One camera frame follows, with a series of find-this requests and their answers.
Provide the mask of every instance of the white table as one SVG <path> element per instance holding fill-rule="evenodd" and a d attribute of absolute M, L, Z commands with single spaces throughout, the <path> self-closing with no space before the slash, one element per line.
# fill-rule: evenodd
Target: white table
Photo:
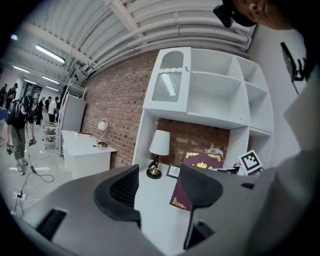
<path fill-rule="evenodd" d="M 75 131 L 62 130 L 61 134 L 65 168 L 71 171 L 73 180 L 110 169 L 111 152 L 116 149 L 99 149 L 96 138 L 79 136 Z"/>
<path fill-rule="evenodd" d="M 177 255 L 184 251 L 190 211 L 169 204 L 177 179 L 167 176 L 168 165 L 160 164 L 159 169 L 162 177 L 152 179 L 146 167 L 140 168 L 134 209 L 141 214 L 142 233 L 154 246 L 164 255 Z"/>

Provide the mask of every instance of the white ceiling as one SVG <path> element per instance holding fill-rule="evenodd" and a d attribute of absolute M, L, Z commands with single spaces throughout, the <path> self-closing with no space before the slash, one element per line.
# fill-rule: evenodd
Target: white ceiling
<path fill-rule="evenodd" d="M 26 79 L 49 85 L 47 76 L 69 81 L 73 65 L 86 74 L 130 56 L 167 47 L 192 46 L 243 54 L 253 28 L 222 26 L 213 14 L 221 0 L 47 0 L 16 31 L 1 59 L 30 71 Z M 39 44 L 66 60 L 61 64 Z"/>

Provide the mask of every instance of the gold lettering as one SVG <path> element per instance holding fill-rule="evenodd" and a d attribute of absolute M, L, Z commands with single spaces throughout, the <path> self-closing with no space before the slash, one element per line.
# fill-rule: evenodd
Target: gold lettering
<path fill-rule="evenodd" d="M 221 155 L 220 154 L 208 154 L 209 157 L 217 159 L 221 162 Z"/>
<path fill-rule="evenodd" d="M 186 153 L 185 158 L 192 157 L 192 156 L 197 156 L 197 155 L 199 155 L 199 153 L 190 153 L 190 152 L 188 152 L 188 153 Z"/>
<path fill-rule="evenodd" d="M 185 207 L 182 203 L 179 203 L 179 202 L 177 201 L 177 198 L 176 198 L 176 197 L 173 198 L 172 204 L 175 205 L 175 206 L 178 206 L 178 207 L 180 207 L 180 208 L 186 209 L 186 207 Z"/>

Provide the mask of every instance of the picture frame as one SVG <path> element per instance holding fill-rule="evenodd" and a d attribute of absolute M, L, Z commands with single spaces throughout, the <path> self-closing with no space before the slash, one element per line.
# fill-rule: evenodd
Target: picture frame
<path fill-rule="evenodd" d="M 178 179 L 180 173 L 180 166 L 169 164 L 168 171 L 166 172 L 166 175 L 168 177 Z"/>

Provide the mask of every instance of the brick wall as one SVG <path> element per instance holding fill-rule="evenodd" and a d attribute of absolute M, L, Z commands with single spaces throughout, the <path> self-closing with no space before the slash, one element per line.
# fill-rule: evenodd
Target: brick wall
<path fill-rule="evenodd" d="M 100 138 L 98 123 L 106 118 L 108 129 L 102 141 L 117 149 L 110 167 L 131 165 L 142 106 L 158 50 L 117 63 L 89 79 L 82 128 Z"/>
<path fill-rule="evenodd" d="M 111 154 L 110 167 L 131 165 L 137 133 L 150 76 L 159 51 L 151 51 L 117 63 L 89 79 L 82 128 L 97 139 L 103 134 L 98 123 L 109 123 L 102 141 L 117 149 Z M 170 155 L 162 156 L 163 163 L 180 165 L 184 152 L 204 152 L 213 143 L 226 154 L 229 130 L 159 119 L 159 130 L 171 133 Z"/>
<path fill-rule="evenodd" d="M 179 166 L 185 152 L 205 152 L 211 143 L 226 156 L 230 130 L 161 118 L 157 129 L 170 132 L 170 152 L 160 157 L 162 163 Z"/>

